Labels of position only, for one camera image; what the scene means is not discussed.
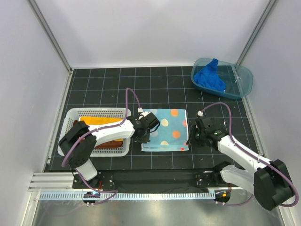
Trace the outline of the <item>light blue polka-dot towel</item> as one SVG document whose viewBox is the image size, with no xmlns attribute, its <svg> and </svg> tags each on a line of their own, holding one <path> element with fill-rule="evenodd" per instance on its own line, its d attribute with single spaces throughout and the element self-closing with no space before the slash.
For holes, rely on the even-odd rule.
<svg viewBox="0 0 301 226">
<path fill-rule="evenodd" d="M 150 141 L 141 145 L 143 152 L 188 151 L 189 139 L 187 111 L 185 109 L 145 109 L 153 113 L 160 122 L 152 129 Z"/>
</svg>

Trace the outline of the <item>brown towel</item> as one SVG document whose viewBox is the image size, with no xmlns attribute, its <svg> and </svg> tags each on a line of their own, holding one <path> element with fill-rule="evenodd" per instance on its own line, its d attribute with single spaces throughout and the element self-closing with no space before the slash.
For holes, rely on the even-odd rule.
<svg viewBox="0 0 301 226">
<path fill-rule="evenodd" d="M 73 126 L 75 126 L 75 124 L 77 124 L 79 122 L 79 120 L 74 120 L 73 122 Z M 95 149 L 112 149 L 112 148 L 119 148 L 123 145 L 123 139 L 115 139 L 112 141 L 108 141 L 105 143 L 102 143 L 100 145 L 97 145 L 95 147 Z"/>
</svg>

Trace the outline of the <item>blue patterned towel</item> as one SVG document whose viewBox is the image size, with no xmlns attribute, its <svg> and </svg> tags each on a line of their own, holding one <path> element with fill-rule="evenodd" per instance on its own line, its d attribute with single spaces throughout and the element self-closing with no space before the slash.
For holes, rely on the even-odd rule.
<svg viewBox="0 0 301 226">
<path fill-rule="evenodd" d="M 92 117 L 92 116 L 82 116 L 79 121 L 84 121 L 87 125 L 104 125 L 109 123 L 114 123 L 122 121 L 122 118 L 111 118 L 111 117 Z"/>
</svg>

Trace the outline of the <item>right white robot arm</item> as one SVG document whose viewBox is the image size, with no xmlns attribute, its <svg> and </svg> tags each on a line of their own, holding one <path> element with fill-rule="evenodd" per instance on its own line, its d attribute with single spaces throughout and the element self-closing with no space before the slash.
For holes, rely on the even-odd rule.
<svg viewBox="0 0 301 226">
<path fill-rule="evenodd" d="M 217 128 L 209 117 L 196 118 L 187 143 L 209 146 L 242 166 L 239 169 L 227 161 L 214 166 L 212 182 L 216 186 L 226 183 L 239 186 L 251 193 L 266 210 L 273 210 L 290 198 L 298 197 L 281 160 L 271 161 L 253 152 L 228 131 Z"/>
</svg>

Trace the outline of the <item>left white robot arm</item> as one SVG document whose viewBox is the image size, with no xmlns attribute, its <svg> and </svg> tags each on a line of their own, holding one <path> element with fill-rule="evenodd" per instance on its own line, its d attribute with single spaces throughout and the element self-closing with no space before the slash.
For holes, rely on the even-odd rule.
<svg viewBox="0 0 301 226">
<path fill-rule="evenodd" d="M 100 179 L 90 160 L 96 146 L 116 139 L 132 139 L 137 143 L 148 143 L 150 133 L 156 131 L 160 121 L 152 112 L 141 112 L 136 118 L 128 116 L 121 121 L 105 125 L 87 125 L 79 121 L 59 141 L 64 160 L 62 166 L 70 166 L 82 177 L 88 188 L 96 188 Z"/>
</svg>

